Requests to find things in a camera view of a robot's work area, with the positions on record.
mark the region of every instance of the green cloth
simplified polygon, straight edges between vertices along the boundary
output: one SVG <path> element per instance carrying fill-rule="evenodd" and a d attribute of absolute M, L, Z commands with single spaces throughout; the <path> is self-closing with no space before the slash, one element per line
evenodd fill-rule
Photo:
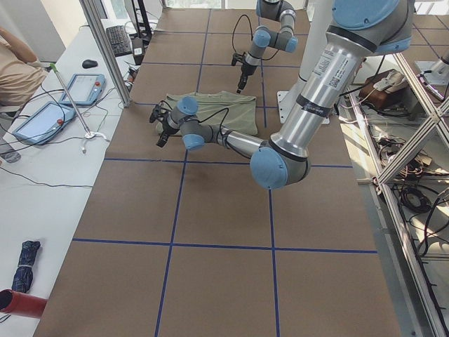
<path fill-rule="evenodd" d="M 171 107 L 176 106 L 177 102 L 186 96 L 194 97 L 198 101 L 198 112 L 196 115 L 201 121 L 206 119 L 214 112 L 217 112 L 225 107 L 229 108 L 229 113 L 223 122 L 223 126 L 231 130 L 246 133 L 247 135 L 257 135 L 257 126 L 255 125 L 255 100 L 254 96 L 236 95 L 222 91 L 220 93 L 188 93 L 186 95 L 171 95 L 167 94 L 166 101 Z M 221 112 L 216 116 L 210 118 L 205 123 L 220 124 L 226 112 Z M 162 132 L 162 125 L 156 125 L 158 133 Z"/>

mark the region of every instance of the keyboard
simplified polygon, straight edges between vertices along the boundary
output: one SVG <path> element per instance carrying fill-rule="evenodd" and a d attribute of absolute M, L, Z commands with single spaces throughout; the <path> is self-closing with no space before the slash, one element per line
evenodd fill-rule
<path fill-rule="evenodd" d="M 133 53 L 129 44 L 129 38 L 125 26 L 113 26 L 106 28 L 106 36 L 111 44 L 115 56 L 123 56 Z"/>

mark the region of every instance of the black mouse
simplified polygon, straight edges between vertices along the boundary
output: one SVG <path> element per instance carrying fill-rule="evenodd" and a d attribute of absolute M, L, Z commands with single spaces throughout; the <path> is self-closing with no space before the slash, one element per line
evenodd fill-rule
<path fill-rule="evenodd" d="M 98 62 L 94 60 L 84 60 L 82 65 L 84 69 L 89 69 L 98 66 Z"/>

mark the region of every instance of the tablet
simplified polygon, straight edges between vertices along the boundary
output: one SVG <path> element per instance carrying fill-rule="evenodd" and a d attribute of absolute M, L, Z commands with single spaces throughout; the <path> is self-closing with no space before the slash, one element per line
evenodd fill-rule
<path fill-rule="evenodd" d="M 67 89 L 77 106 L 88 107 L 95 103 L 104 86 L 105 76 L 102 74 L 75 74 L 70 79 Z M 59 103 L 72 106 L 65 93 L 62 94 Z"/>
<path fill-rule="evenodd" d="M 48 102 L 16 128 L 13 135 L 23 143 L 43 145 L 55 137 L 74 117 L 73 108 Z"/>

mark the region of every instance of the cloth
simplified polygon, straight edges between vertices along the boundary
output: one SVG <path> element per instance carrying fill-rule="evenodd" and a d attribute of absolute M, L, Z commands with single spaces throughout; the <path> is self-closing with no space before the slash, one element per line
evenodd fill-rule
<path fill-rule="evenodd" d="M 12 290 L 19 291 L 20 293 L 27 293 L 29 291 L 33 282 L 32 267 L 40 247 L 41 243 L 39 241 L 25 241 L 22 243 L 22 251 L 20 252 L 18 268 L 14 274 Z"/>
<path fill-rule="evenodd" d="M 177 102 L 185 97 L 191 96 L 198 101 L 198 112 L 196 115 L 201 121 L 206 119 L 214 112 L 217 112 L 225 107 L 229 108 L 229 113 L 223 122 L 223 126 L 245 133 L 247 135 L 257 135 L 257 126 L 255 124 L 255 100 L 254 96 L 236 95 L 234 93 L 228 93 L 227 91 L 221 91 L 219 93 L 207 94 L 207 93 L 188 93 L 186 95 L 171 95 L 168 94 L 166 101 L 171 107 L 176 106 Z M 207 124 L 219 125 L 225 116 L 225 112 L 221 112 L 216 116 L 209 119 Z M 158 123 L 156 125 L 158 133 L 162 132 L 162 125 Z"/>
<path fill-rule="evenodd" d="M 37 90 L 46 72 L 18 60 L 0 38 L 0 105 L 22 105 Z"/>

